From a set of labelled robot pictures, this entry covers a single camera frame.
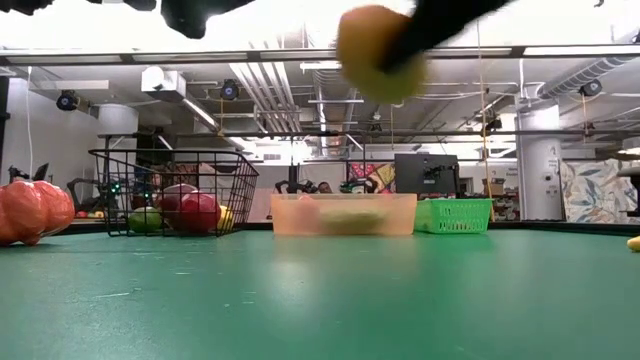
white pillar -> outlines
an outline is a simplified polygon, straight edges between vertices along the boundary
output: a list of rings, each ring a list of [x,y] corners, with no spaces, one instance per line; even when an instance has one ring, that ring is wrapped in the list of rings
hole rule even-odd
[[[520,130],[556,130],[558,105],[541,110],[521,109]],[[561,220],[560,139],[547,135],[518,136],[518,179],[522,220]]]
[[[99,134],[133,134],[138,131],[138,111],[125,105],[105,104],[100,106],[98,114],[98,122],[100,124]],[[106,139],[98,139],[97,149],[105,149]],[[132,138],[120,139],[114,136],[109,144],[111,150],[135,150],[138,141]],[[125,166],[125,164],[135,164],[136,155],[134,152],[128,153],[109,153],[109,173],[111,179],[134,179],[134,168]],[[104,161],[98,158],[98,179],[102,180],[104,176]],[[118,206],[124,209],[122,199],[119,200]]]

black wire basket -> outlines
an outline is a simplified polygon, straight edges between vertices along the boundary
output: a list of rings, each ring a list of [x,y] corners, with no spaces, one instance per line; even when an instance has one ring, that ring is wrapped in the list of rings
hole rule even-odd
[[[258,172],[218,150],[95,149],[110,236],[223,236],[246,224]]]

green felt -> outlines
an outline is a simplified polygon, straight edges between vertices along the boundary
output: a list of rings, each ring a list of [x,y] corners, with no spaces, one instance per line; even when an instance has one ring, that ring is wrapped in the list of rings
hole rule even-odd
[[[2,359],[640,359],[640,255],[535,231],[0,249]]]

green basket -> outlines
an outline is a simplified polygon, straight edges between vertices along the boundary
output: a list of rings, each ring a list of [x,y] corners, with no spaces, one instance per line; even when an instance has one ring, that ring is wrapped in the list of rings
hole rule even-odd
[[[429,199],[418,202],[415,230],[434,234],[487,231],[491,199]]]

wire basket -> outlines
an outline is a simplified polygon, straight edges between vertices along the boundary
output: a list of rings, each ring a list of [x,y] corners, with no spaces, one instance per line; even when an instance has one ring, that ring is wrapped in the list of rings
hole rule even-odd
[[[96,157],[110,236],[223,236],[248,220],[259,174],[242,154],[168,149],[89,153]],[[165,161],[142,165],[150,159]]]
[[[415,230],[434,234],[487,231],[491,199],[428,199],[418,202]]]

